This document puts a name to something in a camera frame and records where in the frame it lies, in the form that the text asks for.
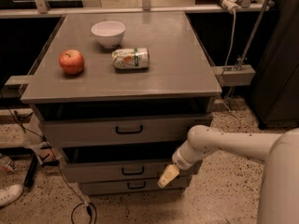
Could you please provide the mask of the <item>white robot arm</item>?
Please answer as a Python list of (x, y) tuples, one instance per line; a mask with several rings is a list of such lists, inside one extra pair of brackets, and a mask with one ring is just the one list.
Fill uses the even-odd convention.
[(196, 125), (172, 155), (158, 186), (166, 187), (216, 150), (261, 162), (263, 177), (257, 224), (299, 224), (299, 129), (279, 133), (226, 133)]

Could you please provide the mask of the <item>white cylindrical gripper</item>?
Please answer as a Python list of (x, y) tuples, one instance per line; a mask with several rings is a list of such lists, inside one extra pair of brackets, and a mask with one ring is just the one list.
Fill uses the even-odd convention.
[(185, 147), (179, 147), (172, 155), (172, 162), (164, 169), (164, 172), (160, 176), (158, 186), (165, 188), (170, 182), (172, 182), (178, 175), (180, 170), (188, 170), (196, 163), (196, 157), (192, 149), (186, 149)]

